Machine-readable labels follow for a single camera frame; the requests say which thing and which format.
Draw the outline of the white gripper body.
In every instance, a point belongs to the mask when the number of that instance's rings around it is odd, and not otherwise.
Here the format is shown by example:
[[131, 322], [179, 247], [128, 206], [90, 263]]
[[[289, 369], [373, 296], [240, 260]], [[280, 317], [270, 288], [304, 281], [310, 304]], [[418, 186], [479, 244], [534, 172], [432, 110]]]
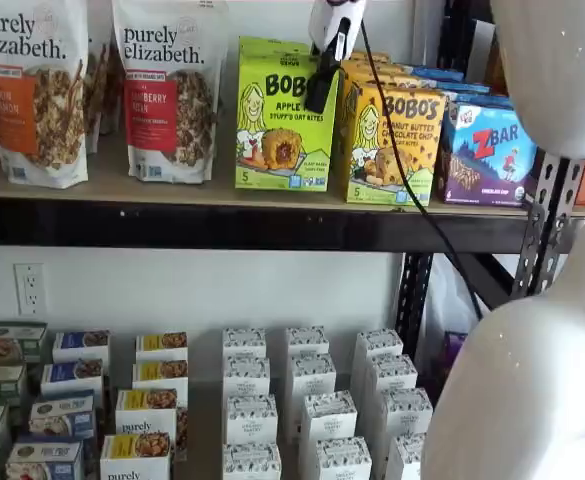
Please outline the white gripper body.
[[337, 61], [349, 59], [365, 9], [365, 0], [315, 1], [309, 23], [312, 54], [331, 52]]

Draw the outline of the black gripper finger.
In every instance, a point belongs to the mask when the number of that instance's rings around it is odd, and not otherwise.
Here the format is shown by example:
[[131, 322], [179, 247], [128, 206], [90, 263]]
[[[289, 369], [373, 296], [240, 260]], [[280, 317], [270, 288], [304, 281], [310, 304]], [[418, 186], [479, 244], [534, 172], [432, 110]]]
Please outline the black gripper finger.
[[308, 79], [305, 108], [314, 113], [322, 114], [331, 91], [334, 75], [344, 61], [337, 61], [331, 52], [313, 55], [317, 61], [316, 71]]

